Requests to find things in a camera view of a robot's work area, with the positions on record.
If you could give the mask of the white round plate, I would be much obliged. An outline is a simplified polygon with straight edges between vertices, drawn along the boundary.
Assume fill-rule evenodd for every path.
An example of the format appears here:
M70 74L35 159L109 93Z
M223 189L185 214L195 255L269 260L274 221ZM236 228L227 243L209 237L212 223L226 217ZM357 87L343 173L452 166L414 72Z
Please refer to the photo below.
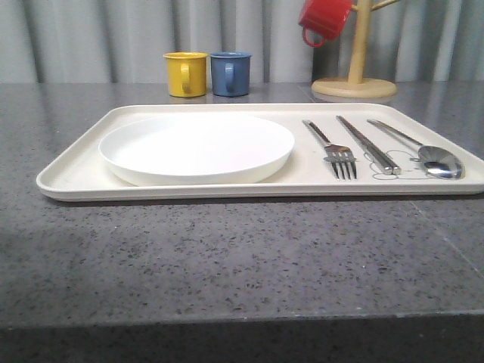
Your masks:
M240 114L163 115L107 134L98 151L110 171L137 186L259 182L287 162L293 134Z

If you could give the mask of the silver metal fork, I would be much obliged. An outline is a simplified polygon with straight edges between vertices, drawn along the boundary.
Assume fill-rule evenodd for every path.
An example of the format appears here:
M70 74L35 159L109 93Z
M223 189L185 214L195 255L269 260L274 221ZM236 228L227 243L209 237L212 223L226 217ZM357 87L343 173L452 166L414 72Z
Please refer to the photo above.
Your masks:
M313 133L318 143L323 147L328 162L338 180L356 180L357 169L355 158L347 146L333 144L326 135L310 120L304 119L302 123Z

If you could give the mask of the silver metal chopsticks pair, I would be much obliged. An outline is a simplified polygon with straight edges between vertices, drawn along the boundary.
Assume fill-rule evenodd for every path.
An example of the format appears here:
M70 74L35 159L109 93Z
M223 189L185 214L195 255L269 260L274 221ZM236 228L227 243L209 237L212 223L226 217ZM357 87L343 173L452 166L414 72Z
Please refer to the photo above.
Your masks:
M402 173L401 168L392 159L390 159L379 147L363 135L343 116L337 115L336 119L346 127L366 153L371 156L372 160L377 164L377 167L384 175L400 175Z

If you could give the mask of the silver metal spoon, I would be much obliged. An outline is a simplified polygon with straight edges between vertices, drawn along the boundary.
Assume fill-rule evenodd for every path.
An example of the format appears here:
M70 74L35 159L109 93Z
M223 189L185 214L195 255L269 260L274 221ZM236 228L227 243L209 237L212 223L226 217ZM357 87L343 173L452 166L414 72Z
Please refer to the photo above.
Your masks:
M417 161L422 164L428 175L449 180L457 180L464 177L463 163L450 151L441 147L422 144L418 140L379 120L368 119L368 122L383 131L391 132L406 141L416 144L418 146Z

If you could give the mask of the cream rabbit serving tray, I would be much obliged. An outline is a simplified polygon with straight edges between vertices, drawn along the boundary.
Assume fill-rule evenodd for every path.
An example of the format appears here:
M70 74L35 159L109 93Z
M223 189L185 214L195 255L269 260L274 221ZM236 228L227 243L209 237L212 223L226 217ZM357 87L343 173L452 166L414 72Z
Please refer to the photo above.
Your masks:
M254 183L137 186L114 175L98 151L110 132L163 115L240 114L273 121L295 138L287 162L275 174ZM343 116L402 170L384 175L371 156L336 119ZM338 180L326 153L303 124L312 121L333 144L347 146L355 158L356 180ZM376 119L422 144L453 153L464 165L464 177L428 175L417 161L418 146L370 124ZM229 197L350 195L478 194L483 190L483 161L392 107L370 103L168 104L133 105L111 110L37 176L41 192L61 201L167 200Z

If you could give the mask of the blue enamel mug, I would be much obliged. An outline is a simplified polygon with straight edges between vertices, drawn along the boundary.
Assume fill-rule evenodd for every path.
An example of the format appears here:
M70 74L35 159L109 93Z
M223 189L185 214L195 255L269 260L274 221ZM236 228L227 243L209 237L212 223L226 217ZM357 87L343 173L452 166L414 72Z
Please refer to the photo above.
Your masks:
M212 91L223 97L249 94L250 59L246 52L218 51L210 54Z

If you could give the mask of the yellow enamel mug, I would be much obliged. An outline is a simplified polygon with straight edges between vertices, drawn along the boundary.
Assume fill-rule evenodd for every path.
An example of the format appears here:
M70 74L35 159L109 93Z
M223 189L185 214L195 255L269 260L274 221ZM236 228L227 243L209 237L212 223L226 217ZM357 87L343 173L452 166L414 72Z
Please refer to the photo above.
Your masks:
M206 94L206 59L203 52L165 53L169 94L178 98L195 98Z

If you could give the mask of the wooden mug tree stand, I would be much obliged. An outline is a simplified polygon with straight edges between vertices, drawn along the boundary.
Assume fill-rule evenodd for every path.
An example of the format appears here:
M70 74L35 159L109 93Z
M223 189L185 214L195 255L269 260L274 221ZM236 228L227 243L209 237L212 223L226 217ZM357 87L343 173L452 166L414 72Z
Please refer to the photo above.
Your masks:
M397 93L393 82L364 77L371 14L397 1L357 1L352 6L356 12L356 22L348 76L315 80L312 83L315 94L340 98L388 98Z

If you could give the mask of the red enamel mug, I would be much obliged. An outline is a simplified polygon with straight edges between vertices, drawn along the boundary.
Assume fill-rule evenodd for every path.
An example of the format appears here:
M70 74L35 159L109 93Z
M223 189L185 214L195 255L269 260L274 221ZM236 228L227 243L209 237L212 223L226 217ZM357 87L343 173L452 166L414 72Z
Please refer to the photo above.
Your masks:
M299 13L299 25L302 27L304 42L313 47L321 47L327 40L334 40L341 33L352 1L349 0L307 0ZM309 40L308 31L321 37L319 42Z

